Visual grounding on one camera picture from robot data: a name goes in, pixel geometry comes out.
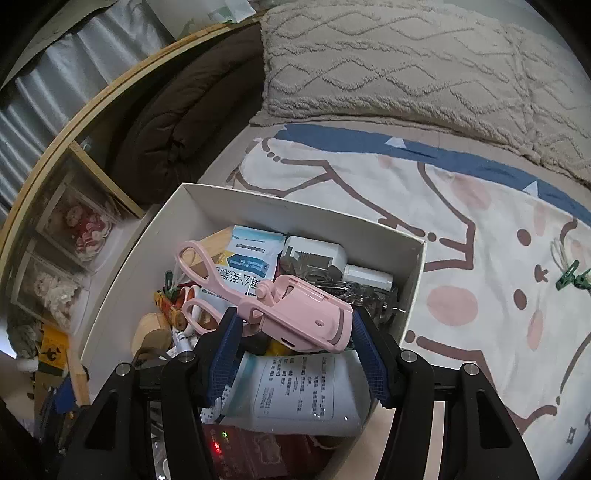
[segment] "white package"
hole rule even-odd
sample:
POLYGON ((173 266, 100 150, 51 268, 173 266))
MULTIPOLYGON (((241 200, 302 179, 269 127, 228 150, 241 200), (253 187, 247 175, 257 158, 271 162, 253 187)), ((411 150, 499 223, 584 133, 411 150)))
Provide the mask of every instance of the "white package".
MULTIPOLYGON (((232 239, 216 265, 217 271, 228 287, 254 296, 261 280, 275 278, 277 257, 284 244, 285 235, 281 233, 235 225, 232 239)), ((198 297, 222 315, 228 307, 234 306, 206 288, 199 290, 198 297)))
POLYGON ((354 350, 294 356, 245 353, 220 423, 273 434, 354 437, 370 406, 354 350))

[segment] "metal screw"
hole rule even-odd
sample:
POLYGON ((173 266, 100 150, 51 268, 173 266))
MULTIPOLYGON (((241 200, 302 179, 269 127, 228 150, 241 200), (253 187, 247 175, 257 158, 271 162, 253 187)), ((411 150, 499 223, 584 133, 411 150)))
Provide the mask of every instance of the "metal screw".
POLYGON ((403 350, 400 354, 400 358, 409 364, 415 362, 417 360, 417 354, 412 350, 403 350))
POLYGON ((120 377, 124 377, 129 372, 131 372, 131 365, 127 363, 119 364, 117 365, 117 368, 115 368, 115 373, 120 377))
POLYGON ((184 352, 180 352, 178 354, 178 361, 182 364, 188 364, 194 358, 195 354, 191 350, 185 350, 184 352))
POLYGON ((464 370, 468 375, 478 375, 480 373, 480 368, 478 368, 474 364, 466 364, 464 365, 464 370))

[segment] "curtain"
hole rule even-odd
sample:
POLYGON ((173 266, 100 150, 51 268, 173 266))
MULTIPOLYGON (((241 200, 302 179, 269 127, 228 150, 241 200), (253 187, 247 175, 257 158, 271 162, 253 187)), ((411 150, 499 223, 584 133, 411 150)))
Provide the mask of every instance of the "curtain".
POLYGON ((55 136, 97 93, 174 39, 150 8, 119 0, 49 46, 0 92, 0 225, 55 136))

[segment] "pink cheek pattern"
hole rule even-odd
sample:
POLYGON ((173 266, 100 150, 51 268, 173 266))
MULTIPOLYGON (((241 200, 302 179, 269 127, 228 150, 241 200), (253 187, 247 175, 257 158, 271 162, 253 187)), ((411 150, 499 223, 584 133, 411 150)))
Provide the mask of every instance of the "pink cheek pattern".
POLYGON ((531 316, 530 324, 527 327, 527 345, 536 351, 542 340, 542 331, 544 330, 544 315, 540 310, 536 310, 531 316))
POLYGON ((579 268, 581 270, 587 270, 587 261, 585 259, 584 248, 581 242, 573 240, 570 244, 570 254, 574 260, 579 260, 579 268))
POLYGON ((491 206, 491 194, 478 179, 456 174, 451 188, 457 199, 468 208, 486 210, 491 206))
POLYGON ((544 235, 546 229, 546 207, 537 202, 534 207, 534 232, 537 236, 544 235))
POLYGON ((437 321, 449 326, 465 325, 478 315, 474 294, 451 285, 434 288, 427 297, 427 308, 437 321))
POLYGON ((394 159, 392 157, 389 157, 388 155, 377 155, 377 157, 380 167, 384 170, 392 169, 392 166, 394 165, 394 159))

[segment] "green clothespin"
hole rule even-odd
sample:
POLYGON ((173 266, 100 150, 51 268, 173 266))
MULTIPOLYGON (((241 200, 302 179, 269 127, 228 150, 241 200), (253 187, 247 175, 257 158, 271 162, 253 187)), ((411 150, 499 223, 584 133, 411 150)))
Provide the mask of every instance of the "green clothespin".
POLYGON ((591 290, 591 283, 587 281, 585 276, 591 271, 591 268, 588 268, 585 272, 581 273, 577 278, 574 279, 574 286, 577 288, 581 288, 582 290, 591 290))
POLYGON ((180 288, 178 288, 178 287, 173 288, 173 276, 174 276, 174 274, 173 274, 172 270, 167 270, 167 272, 164 275, 164 288, 163 288, 164 294, 172 302, 177 300, 178 293, 180 292, 180 288))
POLYGON ((564 272, 562 277, 560 277, 558 279, 558 282, 556 282, 556 290, 562 290, 563 288, 565 288, 566 285, 574 282, 574 280, 575 280, 574 273, 577 271, 578 267, 579 267, 579 260, 575 260, 573 262, 573 264, 569 267, 569 269, 566 272, 564 272))

